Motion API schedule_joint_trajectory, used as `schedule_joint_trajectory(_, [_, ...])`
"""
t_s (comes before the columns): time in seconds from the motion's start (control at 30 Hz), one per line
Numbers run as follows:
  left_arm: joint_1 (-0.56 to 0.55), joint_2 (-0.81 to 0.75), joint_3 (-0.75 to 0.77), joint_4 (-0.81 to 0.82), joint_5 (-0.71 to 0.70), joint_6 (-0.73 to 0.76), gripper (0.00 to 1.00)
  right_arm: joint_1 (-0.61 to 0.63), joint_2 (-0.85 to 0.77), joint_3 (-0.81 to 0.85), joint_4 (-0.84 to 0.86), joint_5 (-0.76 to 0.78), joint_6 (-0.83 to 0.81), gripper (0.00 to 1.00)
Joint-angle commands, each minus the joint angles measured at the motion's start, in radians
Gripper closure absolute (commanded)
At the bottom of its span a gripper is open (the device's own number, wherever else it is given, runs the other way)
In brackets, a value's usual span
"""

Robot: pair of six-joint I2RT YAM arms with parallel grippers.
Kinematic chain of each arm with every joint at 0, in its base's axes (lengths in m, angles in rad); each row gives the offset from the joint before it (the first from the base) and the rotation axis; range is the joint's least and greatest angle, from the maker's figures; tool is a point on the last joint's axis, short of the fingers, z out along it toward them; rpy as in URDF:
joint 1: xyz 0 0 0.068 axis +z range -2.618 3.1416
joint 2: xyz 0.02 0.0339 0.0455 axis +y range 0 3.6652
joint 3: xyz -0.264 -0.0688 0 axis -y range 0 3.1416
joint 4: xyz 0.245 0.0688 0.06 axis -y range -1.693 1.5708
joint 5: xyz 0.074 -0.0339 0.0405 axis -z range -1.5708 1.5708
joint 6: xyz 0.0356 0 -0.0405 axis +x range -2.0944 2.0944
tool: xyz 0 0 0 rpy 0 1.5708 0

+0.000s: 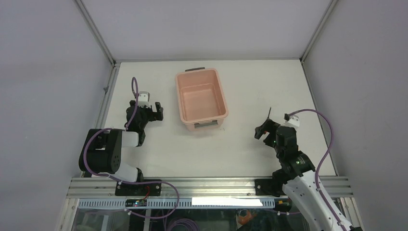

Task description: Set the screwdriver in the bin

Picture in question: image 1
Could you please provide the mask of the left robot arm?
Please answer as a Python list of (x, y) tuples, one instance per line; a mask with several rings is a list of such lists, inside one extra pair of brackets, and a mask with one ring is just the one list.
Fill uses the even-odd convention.
[(149, 122), (162, 121), (163, 107), (148, 101), (131, 100), (126, 109), (126, 123), (123, 129), (90, 129), (79, 157), (79, 167), (92, 175), (109, 177), (126, 183), (132, 195), (140, 195), (145, 189), (142, 170), (122, 160), (122, 149), (140, 147), (145, 141), (145, 127)]

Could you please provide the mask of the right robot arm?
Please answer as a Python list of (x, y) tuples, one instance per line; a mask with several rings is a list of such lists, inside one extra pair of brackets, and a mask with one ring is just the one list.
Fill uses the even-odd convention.
[(360, 231), (342, 214), (325, 190), (309, 157), (299, 150), (298, 117), (287, 117), (284, 124), (270, 118), (255, 128), (255, 139), (264, 134), (264, 144), (272, 147), (281, 168), (270, 179), (255, 180), (256, 195), (288, 196), (316, 231)]

